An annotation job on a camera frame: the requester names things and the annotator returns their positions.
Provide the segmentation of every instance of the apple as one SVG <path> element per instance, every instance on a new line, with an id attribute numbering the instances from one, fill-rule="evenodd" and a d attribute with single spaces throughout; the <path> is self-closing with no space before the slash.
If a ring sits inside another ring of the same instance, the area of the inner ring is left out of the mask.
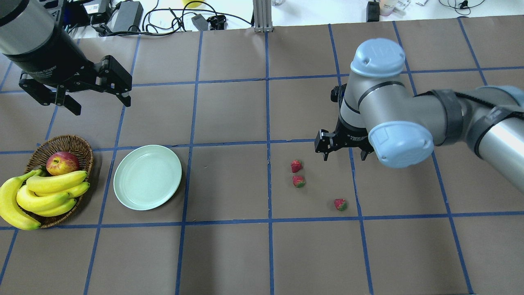
<path id="1" fill-rule="evenodd" d="M 54 153 L 47 160 L 46 169 L 49 174 L 57 176 L 76 171 L 80 168 L 80 163 L 75 155 L 68 152 Z"/>

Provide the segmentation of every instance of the banana stem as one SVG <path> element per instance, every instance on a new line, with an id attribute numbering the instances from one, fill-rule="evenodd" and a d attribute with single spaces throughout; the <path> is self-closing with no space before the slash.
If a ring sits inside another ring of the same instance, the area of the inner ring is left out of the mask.
<path id="1" fill-rule="evenodd" d="M 22 176 L 19 176 L 17 177 L 18 180 L 21 180 L 21 181 L 24 181 L 24 180 L 27 180 L 28 178 L 30 178 L 31 176 L 33 175 L 40 175 L 40 173 L 42 173 L 42 169 L 37 169 L 37 170 L 32 170 Z"/>

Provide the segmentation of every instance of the yellow banana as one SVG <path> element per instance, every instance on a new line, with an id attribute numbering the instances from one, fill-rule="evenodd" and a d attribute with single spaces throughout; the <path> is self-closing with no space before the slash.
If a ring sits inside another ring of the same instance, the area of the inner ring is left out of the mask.
<path id="1" fill-rule="evenodd" d="M 69 199 L 67 192 L 55 193 L 45 197 L 39 197 L 27 188 L 22 186 L 16 194 L 16 201 L 20 207 L 27 211 L 46 211 L 63 205 Z"/>
<path id="2" fill-rule="evenodd" d="M 16 193 L 24 180 L 38 175 L 42 170 L 33 170 L 25 175 L 8 179 L 0 187 L 0 216 L 19 229 L 32 230 L 40 227 L 40 222 L 27 215 L 16 203 Z"/>
<path id="3" fill-rule="evenodd" d="M 27 188 L 35 193 L 55 193 L 79 185 L 87 175 L 84 170 L 50 177 L 35 175 L 30 177 L 26 184 Z"/>
<path id="4" fill-rule="evenodd" d="M 64 213 L 67 213 L 69 210 L 71 210 L 74 205 L 77 203 L 77 200 L 76 199 L 69 199 L 67 200 L 64 204 L 56 207 L 56 208 L 53 208 L 53 209 L 50 209 L 50 210 L 46 210 L 46 211 L 38 211 L 38 212 L 34 212 L 35 214 L 38 214 L 40 216 L 44 216 L 44 217 L 52 217 L 52 216 L 58 216 L 58 215 L 62 215 Z"/>
<path id="5" fill-rule="evenodd" d="M 72 188 L 68 188 L 68 189 L 64 189 L 63 191 L 59 191 L 59 193 L 68 193 L 69 199 L 76 198 L 76 197 L 79 197 L 85 194 L 85 192 L 88 191 L 89 186 L 90 186 L 89 182 L 82 182 L 79 185 L 74 186 Z M 36 195 L 39 197 L 45 197 L 45 196 L 50 196 L 54 194 L 56 193 L 36 193 Z"/>

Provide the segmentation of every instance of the plate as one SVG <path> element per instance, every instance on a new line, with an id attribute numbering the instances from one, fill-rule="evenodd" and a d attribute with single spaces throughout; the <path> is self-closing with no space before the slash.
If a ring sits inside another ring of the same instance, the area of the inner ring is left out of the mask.
<path id="1" fill-rule="evenodd" d="M 149 210 L 169 200 L 181 179 L 182 165 L 172 150 L 161 145 L 145 145 L 120 162 L 113 189 L 124 206 Z"/>

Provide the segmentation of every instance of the wicker basket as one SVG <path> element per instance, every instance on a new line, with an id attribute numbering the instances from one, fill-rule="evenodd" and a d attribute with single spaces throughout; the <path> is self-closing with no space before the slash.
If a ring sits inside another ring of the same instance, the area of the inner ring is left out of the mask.
<path id="1" fill-rule="evenodd" d="M 24 173 L 28 173 L 36 166 L 45 166 L 47 159 L 49 159 L 49 157 L 51 157 L 54 153 L 60 151 L 70 152 L 78 158 L 80 170 L 86 170 L 88 173 L 88 176 L 85 179 L 85 181 L 88 181 L 89 177 L 91 176 L 91 169 L 93 167 L 93 150 L 85 139 L 76 135 L 61 135 L 44 142 L 39 148 L 36 149 L 29 159 Z M 76 199 L 77 203 L 71 210 L 58 216 L 43 217 L 36 215 L 33 212 L 29 212 L 24 209 L 22 210 L 24 210 L 24 212 L 29 214 L 34 219 L 38 220 L 42 224 L 40 228 L 47 228 L 63 222 L 74 212 L 76 212 L 82 204 L 82 196 L 79 196 Z"/>

